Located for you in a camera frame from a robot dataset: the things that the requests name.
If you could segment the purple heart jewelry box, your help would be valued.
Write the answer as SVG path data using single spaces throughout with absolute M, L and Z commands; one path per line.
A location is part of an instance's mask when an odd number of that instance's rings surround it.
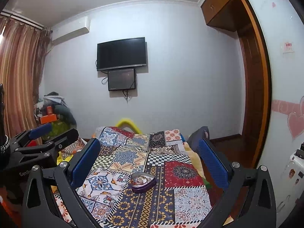
M 135 172 L 131 175 L 131 189 L 136 194 L 142 194 L 152 189 L 157 181 L 156 178 L 145 172 Z

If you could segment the pile of clothes and boxes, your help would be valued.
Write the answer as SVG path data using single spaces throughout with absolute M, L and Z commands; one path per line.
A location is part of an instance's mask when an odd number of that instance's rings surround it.
M 44 142 L 77 128 L 76 119 L 65 98 L 57 92 L 50 92 L 40 98 L 34 105 L 34 115 L 38 126 L 51 124 L 51 131 L 42 136 Z

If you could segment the yellow garment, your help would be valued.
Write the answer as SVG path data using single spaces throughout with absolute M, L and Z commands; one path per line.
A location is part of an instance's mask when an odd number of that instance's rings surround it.
M 59 152 L 59 155 L 57 157 L 57 165 L 59 165 L 61 162 L 66 161 L 69 162 L 72 159 L 73 155 L 68 155 L 67 157 L 64 157 L 62 152 Z

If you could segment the white suitcase with stickers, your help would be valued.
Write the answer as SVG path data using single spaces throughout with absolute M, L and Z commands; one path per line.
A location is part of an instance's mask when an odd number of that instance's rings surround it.
M 297 149 L 281 175 L 276 197 L 276 221 L 280 226 L 292 212 L 303 193 L 303 144 Z

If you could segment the striped brown pillow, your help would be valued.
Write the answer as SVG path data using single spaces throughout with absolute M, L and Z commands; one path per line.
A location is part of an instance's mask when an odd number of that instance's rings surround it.
M 73 142 L 71 145 L 67 146 L 60 152 L 62 152 L 64 157 L 67 157 L 68 155 L 71 154 L 74 155 L 75 153 L 81 151 L 86 144 L 87 142 L 79 137 L 77 141 Z

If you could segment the yellow curved object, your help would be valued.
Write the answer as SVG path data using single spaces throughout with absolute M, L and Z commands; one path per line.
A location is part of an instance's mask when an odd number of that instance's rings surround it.
M 119 128 L 129 128 L 136 134 L 142 134 L 142 131 L 139 129 L 139 127 L 129 118 L 120 119 L 115 126 Z

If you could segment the striped brown curtain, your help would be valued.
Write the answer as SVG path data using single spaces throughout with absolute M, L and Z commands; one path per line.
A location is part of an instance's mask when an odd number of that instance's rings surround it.
M 1 16 L 1 84 L 4 86 L 4 127 L 12 138 L 37 127 L 34 105 L 39 99 L 51 30 Z

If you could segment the dark blue bag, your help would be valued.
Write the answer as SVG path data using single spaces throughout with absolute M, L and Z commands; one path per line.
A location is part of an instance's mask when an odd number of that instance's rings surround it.
M 198 151 L 199 142 L 202 139 L 209 139 L 209 138 L 210 138 L 209 129 L 207 126 L 203 126 L 189 136 L 187 143 L 192 151 L 199 154 Z

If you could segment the colourful patchwork bedspread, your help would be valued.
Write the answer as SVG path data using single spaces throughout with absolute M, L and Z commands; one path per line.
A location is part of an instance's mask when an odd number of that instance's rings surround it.
M 211 185 L 179 130 L 99 127 L 94 137 L 100 153 L 76 194 L 101 227 L 197 227 L 211 211 Z

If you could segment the brown wooden door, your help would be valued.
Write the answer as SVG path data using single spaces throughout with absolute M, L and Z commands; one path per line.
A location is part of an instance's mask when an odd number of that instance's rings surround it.
M 243 142 L 246 167 L 257 167 L 269 127 L 271 83 L 269 62 L 263 39 L 257 26 L 249 23 L 237 32 L 245 72 L 245 115 Z

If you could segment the white air conditioner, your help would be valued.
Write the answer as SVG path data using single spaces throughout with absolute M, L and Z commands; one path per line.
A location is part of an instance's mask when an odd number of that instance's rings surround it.
M 90 19 L 82 17 L 53 29 L 52 40 L 55 44 L 71 40 L 90 32 Z

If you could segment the white wardrobe with hearts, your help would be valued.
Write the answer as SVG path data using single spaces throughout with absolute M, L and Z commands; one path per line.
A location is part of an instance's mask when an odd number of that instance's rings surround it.
M 303 143 L 303 22 L 289 0 L 248 1 L 271 66 L 271 116 L 259 163 L 268 168 L 276 199 L 290 156 Z

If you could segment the brown wooden overhead cabinet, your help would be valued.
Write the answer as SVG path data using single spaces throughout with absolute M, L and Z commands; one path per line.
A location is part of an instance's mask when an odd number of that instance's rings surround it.
M 205 0 L 201 10 L 210 27 L 235 32 L 251 23 L 242 0 Z

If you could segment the small black wall monitor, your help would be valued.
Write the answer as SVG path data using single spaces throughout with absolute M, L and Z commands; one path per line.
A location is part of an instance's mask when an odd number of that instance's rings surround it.
M 136 89 L 136 82 L 136 72 L 134 68 L 110 70 L 108 72 L 108 91 Z

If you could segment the large black wall television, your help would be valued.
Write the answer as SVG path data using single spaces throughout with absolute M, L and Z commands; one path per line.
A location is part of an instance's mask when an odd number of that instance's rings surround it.
M 145 37 L 108 41 L 97 44 L 98 71 L 147 65 Z

